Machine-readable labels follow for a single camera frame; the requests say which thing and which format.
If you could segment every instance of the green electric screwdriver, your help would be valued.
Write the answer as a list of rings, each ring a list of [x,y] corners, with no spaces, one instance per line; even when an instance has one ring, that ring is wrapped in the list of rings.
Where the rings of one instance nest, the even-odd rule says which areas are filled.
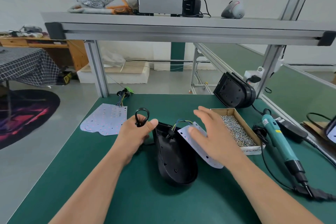
[[[271,115],[264,114],[262,117],[262,123],[267,130],[272,145],[277,148],[281,157],[283,158],[288,171],[295,177],[296,181],[305,188],[308,195],[311,198],[314,198],[313,193],[308,185],[308,179],[306,178],[305,170],[303,169],[294,151],[289,146],[287,139],[282,134],[276,120],[273,119]]]

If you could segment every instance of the desk drawer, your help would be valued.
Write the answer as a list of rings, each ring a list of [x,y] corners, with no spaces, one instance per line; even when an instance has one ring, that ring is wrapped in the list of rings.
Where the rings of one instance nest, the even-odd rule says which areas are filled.
[[[6,47],[14,47],[14,46],[18,46],[18,47],[28,47],[27,41],[26,39],[0,39],[0,42],[2,44],[2,46]]]

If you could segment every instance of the workbench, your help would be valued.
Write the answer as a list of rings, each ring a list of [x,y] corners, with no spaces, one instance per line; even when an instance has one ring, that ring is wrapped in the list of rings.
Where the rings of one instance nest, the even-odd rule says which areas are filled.
[[[0,44],[3,47],[44,48],[59,67],[73,64],[76,71],[89,63],[82,40],[54,40],[47,36],[41,38],[1,36]],[[71,57],[67,57],[66,53],[65,55],[60,53],[60,49],[68,49]]]
[[[88,115],[102,103],[115,104],[117,101],[116,95],[99,98]],[[146,107],[150,111],[150,119],[157,118],[160,122],[173,124],[183,118],[196,121],[203,128],[193,110],[199,105],[223,108],[214,95],[134,94],[125,105],[128,106],[127,117],[134,115],[139,107]],[[260,110],[267,107],[262,100],[256,100],[255,106]],[[251,107],[238,112],[250,127],[261,121],[261,116]],[[115,138],[84,132],[77,127],[8,224],[48,223],[104,157]],[[310,185],[336,194],[334,167],[305,142],[298,145],[289,140],[289,144],[304,166]],[[284,164],[274,161],[275,149],[271,145],[265,149],[271,171],[289,185],[282,173],[287,172]],[[270,175],[261,155],[249,158]],[[191,187],[175,188],[166,184],[160,176],[156,147],[143,147],[143,151],[133,156],[120,175],[105,223],[260,223],[247,197],[226,168],[214,169],[199,156],[197,163],[199,173]],[[288,193],[325,224],[334,224],[336,202],[311,202]]]

